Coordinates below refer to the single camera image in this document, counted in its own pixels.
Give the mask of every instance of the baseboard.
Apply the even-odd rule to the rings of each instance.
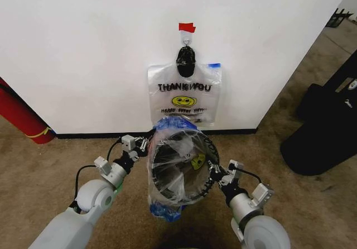
[[[257,132],[256,129],[229,129],[229,130],[206,130],[202,131],[205,135],[251,135]],[[119,136],[147,136],[148,132],[127,132],[127,133],[60,133],[59,139],[87,139],[87,138],[118,138]]]

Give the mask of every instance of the blue tape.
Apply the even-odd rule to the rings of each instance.
[[[208,66],[210,68],[220,68],[221,67],[221,63],[208,64]]]

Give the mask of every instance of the red tape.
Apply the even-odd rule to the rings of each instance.
[[[195,29],[196,27],[194,27],[193,23],[178,23],[178,30],[194,33]]]

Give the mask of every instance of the plastic bag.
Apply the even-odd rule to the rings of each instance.
[[[179,74],[177,66],[151,66],[148,70],[153,124],[167,115],[184,116],[200,125],[213,124],[221,88],[221,64],[195,64],[188,78]]]
[[[154,216],[172,222],[212,187],[208,161],[218,164],[219,156],[209,138],[182,117],[164,117],[155,129],[148,153],[148,202]]]

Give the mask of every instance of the blue plastic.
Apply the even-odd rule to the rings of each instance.
[[[208,64],[208,66],[210,68],[220,68],[221,67],[221,63]]]
[[[168,222],[174,222],[181,218],[181,207],[177,210],[172,209],[159,202],[152,203],[150,205],[150,212],[156,216],[165,219]]]
[[[188,120],[180,117],[180,116],[167,116],[163,117],[159,120],[154,128],[156,130],[164,130],[164,129],[195,129],[197,130],[197,126],[189,122]]]

